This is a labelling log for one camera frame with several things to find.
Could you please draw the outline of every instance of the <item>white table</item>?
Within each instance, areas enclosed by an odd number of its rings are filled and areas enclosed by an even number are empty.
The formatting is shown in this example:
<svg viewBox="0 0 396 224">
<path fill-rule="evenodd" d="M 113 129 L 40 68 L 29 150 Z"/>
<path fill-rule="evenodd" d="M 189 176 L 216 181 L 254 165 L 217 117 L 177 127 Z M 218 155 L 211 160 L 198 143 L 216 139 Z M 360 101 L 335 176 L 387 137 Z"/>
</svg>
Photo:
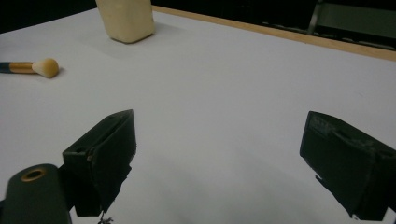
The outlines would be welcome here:
<svg viewBox="0 0 396 224">
<path fill-rule="evenodd" d="M 356 223 L 299 156 L 305 119 L 329 114 L 396 148 L 396 63 L 154 20 L 132 45 L 109 39 L 96 9 L 0 35 L 0 61 L 62 67 L 54 79 L 0 75 L 0 199 L 18 171 L 60 166 L 94 124 L 132 108 L 137 154 L 106 214 L 115 223 Z"/>
</svg>

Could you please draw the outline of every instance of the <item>brush handle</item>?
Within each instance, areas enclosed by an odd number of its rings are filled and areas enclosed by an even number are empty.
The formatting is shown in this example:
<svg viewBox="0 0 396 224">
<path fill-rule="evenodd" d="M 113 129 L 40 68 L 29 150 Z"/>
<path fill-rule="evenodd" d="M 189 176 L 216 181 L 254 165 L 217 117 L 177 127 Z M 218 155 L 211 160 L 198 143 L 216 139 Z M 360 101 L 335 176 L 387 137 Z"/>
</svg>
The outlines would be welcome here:
<svg viewBox="0 0 396 224">
<path fill-rule="evenodd" d="M 0 73 L 34 74 L 33 63 L 0 63 Z"/>
</svg>

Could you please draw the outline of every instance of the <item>table edge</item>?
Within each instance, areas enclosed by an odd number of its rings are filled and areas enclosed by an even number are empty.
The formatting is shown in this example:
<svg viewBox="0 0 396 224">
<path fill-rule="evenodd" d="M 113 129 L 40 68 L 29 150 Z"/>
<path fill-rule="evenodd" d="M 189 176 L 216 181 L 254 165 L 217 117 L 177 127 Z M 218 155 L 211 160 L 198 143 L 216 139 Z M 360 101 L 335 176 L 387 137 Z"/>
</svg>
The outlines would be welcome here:
<svg viewBox="0 0 396 224">
<path fill-rule="evenodd" d="M 245 23 L 241 21 L 231 21 L 222 18 L 206 16 L 202 14 L 192 13 L 188 11 L 182 11 L 177 9 L 172 9 L 168 7 L 158 7 L 152 6 L 152 9 L 157 12 L 166 13 L 174 16 L 194 19 L 198 21 L 207 21 L 220 25 L 231 26 L 238 29 L 243 29 L 251 32 L 256 32 L 264 35 L 272 35 L 276 37 L 281 37 L 289 40 L 294 40 L 302 42 L 305 44 L 321 46 L 328 49 L 338 49 L 341 51 L 351 52 L 355 54 L 360 54 L 364 56 L 374 57 L 378 59 L 385 59 L 389 61 L 396 62 L 396 51 L 387 49 L 378 49 L 353 43 L 346 43 L 342 41 L 327 39 L 323 37 L 304 35 L 299 33 L 294 33 L 290 31 L 279 30 L 275 28 L 269 28 L 265 26 Z"/>
</svg>

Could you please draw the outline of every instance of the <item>brush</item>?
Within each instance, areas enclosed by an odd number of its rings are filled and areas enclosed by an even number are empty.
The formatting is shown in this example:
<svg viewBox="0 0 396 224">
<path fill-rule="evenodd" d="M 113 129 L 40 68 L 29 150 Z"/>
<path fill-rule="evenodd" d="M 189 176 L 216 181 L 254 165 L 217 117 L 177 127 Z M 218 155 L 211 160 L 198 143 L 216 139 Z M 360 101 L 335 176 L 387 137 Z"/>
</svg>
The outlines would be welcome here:
<svg viewBox="0 0 396 224">
<path fill-rule="evenodd" d="M 51 58 L 36 63 L 0 63 L 0 73 L 39 74 L 46 78 L 52 78 L 58 72 L 58 63 Z"/>
</svg>

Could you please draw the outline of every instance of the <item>brush bristles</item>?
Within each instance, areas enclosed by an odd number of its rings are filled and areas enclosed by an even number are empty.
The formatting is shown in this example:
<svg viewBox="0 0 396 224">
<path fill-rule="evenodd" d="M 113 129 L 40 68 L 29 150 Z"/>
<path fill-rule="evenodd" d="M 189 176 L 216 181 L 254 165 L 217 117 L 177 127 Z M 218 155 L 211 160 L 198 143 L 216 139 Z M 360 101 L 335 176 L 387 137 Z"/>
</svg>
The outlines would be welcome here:
<svg viewBox="0 0 396 224">
<path fill-rule="evenodd" d="M 32 64 L 33 71 L 37 72 L 43 77 L 52 78 L 55 77 L 59 72 L 58 63 L 51 59 L 44 59 L 43 61 Z"/>
</svg>

